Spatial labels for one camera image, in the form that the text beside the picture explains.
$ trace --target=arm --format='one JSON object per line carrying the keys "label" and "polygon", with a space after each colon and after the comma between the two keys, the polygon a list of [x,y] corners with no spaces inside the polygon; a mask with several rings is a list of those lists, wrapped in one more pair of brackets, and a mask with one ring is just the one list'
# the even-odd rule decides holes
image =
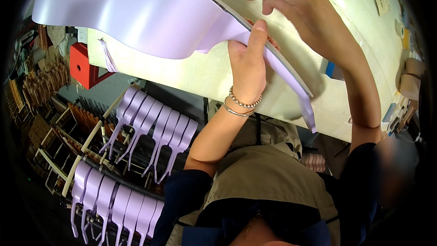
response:
{"label": "arm", "polygon": [[263,14],[276,8],[302,40],[343,70],[352,116],[351,152],[381,138],[381,106],[366,57],[329,0],[263,0]]}
{"label": "arm", "polygon": [[[258,20],[250,34],[248,46],[228,41],[231,61],[233,92],[242,103],[258,100],[266,86],[266,68],[263,59],[267,41],[267,24]],[[229,97],[227,106],[235,112],[245,114],[250,110],[235,104]],[[217,163],[225,156],[232,141],[248,117],[237,116],[221,107],[199,133],[191,146],[184,170],[199,169],[213,177]]]}

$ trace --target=tape roll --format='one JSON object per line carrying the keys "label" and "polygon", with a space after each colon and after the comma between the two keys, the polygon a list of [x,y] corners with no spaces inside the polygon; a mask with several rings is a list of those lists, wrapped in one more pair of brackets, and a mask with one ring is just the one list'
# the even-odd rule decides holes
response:
{"label": "tape roll", "polygon": [[399,35],[401,38],[404,38],[405,26],[403,23],[399,22],[397,19],[395,19],[395,29],[396,29],[396,34]]}

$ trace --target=lavender plastic part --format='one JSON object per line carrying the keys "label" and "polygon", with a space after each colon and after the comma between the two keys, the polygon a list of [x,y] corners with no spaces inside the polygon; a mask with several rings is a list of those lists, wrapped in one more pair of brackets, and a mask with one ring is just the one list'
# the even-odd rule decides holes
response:
{"label": "lavender plastic part", "polygon": [[168,165],[167,165],[167,168],[169,168],[169,170],[168,170],[169,176],[171,175],[171,170],[173,169],[174,162],[176,161],[176,156],[179,153],[182,153],[185,150],[187,150],[187,148],[190,145],[191,139],[193,139],[194,133],[197,130],[197,126],[198,126],[198,123],[196,121],[194,121],[193,119],[190,119],[190,122],[188,123],[187,128],[185,129],[185,132],[183,133],[183,137],[182,137],[182,140],[180,141],[180,144],[178,145],[177,148],[175,148],[175,149],[172,148],[172,152],[175,152],[175,155],[173,156],[172,161],[169,162],[169,164],[171,163],[170,167],[168,167]]}
{"label": "lavender plastic part", "polygon": [[103,177],[102,183],[99,189],[99,196],[97,198],[97,214],[103,219],[102,237],[98,244],[101,246],[105,240],[106,226],[108,224],[109,210],[112,193],[114,192],[115,180],[108,176]]}
{"label": "lavender plastic part", "polygon": [[95,210],[97,196],[99,194],[99,187],[102,181],[103,175],[96,169],[92,168],[90,174],[88,175],[88,179],[86,181],[86,189],[84,195],[84,209],[82,211],[82,220],[80,222],[80,227],[82,230],[82,235],[84,236],[85,244],[88,244],[88,237],[86,235],[85,229],[85,218],[87,210]]}
{"label": "lavender plastic part", "polygon": [[85,190],[86,190],[86,181],[88,179],[88,175],[90,174],[91,167],[80,161],[77,164],[76,171],[74,172],[74,185],[73,189],[71,189],[71,227],[73,229],[73,235],[75,238],[79,236],[77,232],[76,225],[74,224],[74,215],[76,214],[76,204],[82,203],[84,200]]}
{"label": "lavender plastic part", "polygon": [[139,246],[143,246],[144,241],[149,231],[150,221],[152,220],[153,214],[156,210],[157,199],[153,199],[149,196],[144,196],[142,201],[141,210],[138,214],[137,225],[135,231],[139,232],[141,235]]}
{"label": "lavender plastic part", "polygon": [[142,201],[144,200],[144,195],[137,192],[132,191],[131,197],[129,198],[128,206],[126,208],[126,213],[124,215],[124,227],[129,230],[129,238],[128,245],[130,246],[132,243],[132,239],[134,238],[134,231],[136,222],[138,220],[138,214],[141,210]]}
{"label": "lavender plastic part", "polygon": [[[138,51],[170,59],[187,58],[195,50],[207,53],[225,40],[247,44],[252,29],[220,0],[35,0],[32,19],[45,25],[97,29]],[[311,91],[269,42],[264,57],[298,95],[302,116],[314,133]]]}
{"label": "lavender plastic part", "polygon": [[155,209],[155,212],[153,213],[152,220],[150,221],[149,231],[147,232],[147,235],[150,237],[153,237],[153,233],[155,232],[156,223],[161,216],[161,212],[162,212],[163,208],[164,208],[164,202],[161,200],[157,200],[156,209]]}
{"label": "lavender plastic part", "polygon": [[167,123],[165,125],[164,133],[161,136],[158,149],[156,150],[155,161],[153,163],[153,168],[155,170],[155,182],[158,182],[158,177],[156,173],[156,165],[158,164],[158,159],[160,157],[161,147],[163,145],[168,145],[170,142],[171,136],[173,135],[174,129],[176,128],[176,124],[178,123],[180,113],[176,110],[171,110],[170,116],[168,117]]}
{"label": "lavender plastic part", "polygon": [[168,160],[167,167],[165,172],[163,173],[162,177],[158,180],[158,184],[162,182],[162,180],[168,175],[170,175],[171,168],[172,168],[172,161],[176,159],[176,156],[178,155],[178,146],[180,144],[180,141],[182,139],[182,134],[187,128],[189,118],[184,115],[180,115],[178,123],[176,124],[176,128],[174,129],[173,135],[171,137],[170,143],[168,146],[171,148],[171,155],[170,159]]}
{"label": "lavender plastic part", "polygon": [[112,60],[112,57],[109,54],[108,47],[106,46],[106,42],[103,41],[103,39],[98,39],[98,40],[102,44],[103,54],[105,56],[105,62],[106,62],[106,69],[109,72],[118,72],[118,69],[117,69],[117,67],[114,64],[114,61]]}
{"label": "lavender plastic part", "polygon": [[[159,113],[161,112],[162,107],[163,107],[163,103],[155,100],[155,102],[153,103],[150,111],[148,112],[144,122],[141,124],[141,127],[138,130],[135,128],[135,130],[138,132],[135,133],[134,137],[132,138],[132,140],[128,146],[129,165],[131,163],[132,152],[134,151],[135,146],[138,143],[139,137],[141,135],[149,133],[149,130],[152,127],[153,123],[155,123],[156,118],[158,117]],[[149,165],[146,167],[144,173],[146,173],[147,170],[149,169],[149,167],[152,165],[153,158],[154,158],[154,155],[152,154],[152,156],[150,157]]]}
{"label": "lavender plastic part", "polygon": [[129,197],[131,195],[132,189],[127,188],[124,185],[120,185],[117,194],[115,195],[114,205],[112,208],[112,222],[114,222],[117,229],[117,237],[115,239],[115,244],[118,245],[120,242],[120,235],[123,230],[123,220],[126,213],[126,207],[128,206]]}
{"label": "lavender plastic part", "polygon": [[149,165],[142,173],[142,177],[145,175],[147,170],[150,168],[151,164],[155,160],[156,151],[158,150],[158,146],[161,141],[162,134],[164,132],[165,125],[168,121],[168,117],[170,116],[171,108],[168,106],[163,106],[161,112],[159,113],[158,120],[156,121],[155,130],[153,131],[152,139],[155,141],[155,147],[153,148],[152,155],[150,156]]}
{"label": "lavender plastic part", "polygon": [[[126,110],[128,109],[128,107],[131,105],[133,99],[135,98],[136,94],[137,94],[138,90],[134,87],[130,87],[126,90],[126,92],[124,93],[123,99],[120,102],[120,105],[118,105],[117,108],[117,119],[120,121],[123,119],[124,113],[126,112]],[[109,145],[112,147],[113,143],[115,142],[115,140],[117,139],[118,136],[118,132],[119,127],[117,127],[114,129],[114,131],[111,134],[111,137],[109,138],[109,140],[106,142],[105,145],[103,145],[102,149],[99,151],[100,153],[102,153]],[[112,152],[109,153],[109,159],[112,158]]]}
{"label": "lavender plastic part", "polygon": [[115,140],[117,139],[117,135],[120,132],[120,130],[123,128],[125,124],[130,124],[133,122],[133,120],[136,117],[137,112],[139,111],[139,108],[141,107],[143,101],[146,98],[146,94],[144,92],[138,91],[136,95],[133,97],[128,109],[124,112],[123,118],[118,119],[118,123],[114,128],[114,131],[112,134],[115,134],[114,137],[109,139],[109,141],[102,147],[100,152],[106,149],[107,146],[109,147],[109,154],[112,154],[112,147],[114,145]]}
{"label": "lavender plastic part", "polygon": [[139,108],[138,113],[137,113],[137,115],[136,115],[136,117],[135,117],[135,119],[133,121],[133,124],[132,124],[132,127],[135,130],[135,133],[132,135],[131,142],[129,143],[128,148],[126,148],[126,151],[123,153],[123,155],[116,162],[116,163],[120,162],[122,160],[122,158],[124,156],[126,156],[126,154],[129,153],[129,163],[128,163],[128,170],[129,171],[131,170],[131,163],[130,163],[130,161],[131,161],[130,160],[131,153],[130,153],[130,150],[131,150],[131,147],[132,147],[132,144],[133,144],[134,137],[138,134],[139,129],[140,129],[142,123],[144,122],[144,119],[149,114],[150,108],[152,107],[154,102],[155,102],[155,98],[153,98],[152,96],[147,96],[145,98],[145,100],[142,103],[141,107]]}

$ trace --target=hand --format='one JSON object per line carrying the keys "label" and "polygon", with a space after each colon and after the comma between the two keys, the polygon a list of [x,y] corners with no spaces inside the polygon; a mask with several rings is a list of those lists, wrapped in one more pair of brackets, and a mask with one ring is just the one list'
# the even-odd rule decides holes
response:
{"label": "hand", "polygon": [[290,20],[302,40],[341,68],[364,56],[360,46],[329,0],[263,0],[263,14],[276,8]]}
{"label": "hand", "polygon": [[[257,101],[266,87],[266,64],[263,58],[266,42],[267,23],[264,20],[258,20],[254,24],[247,46],[238,41],[228,41],[233,93],[242,103],[251,104]],[[244,113],[242,107],[233,106],[232,109]]]}

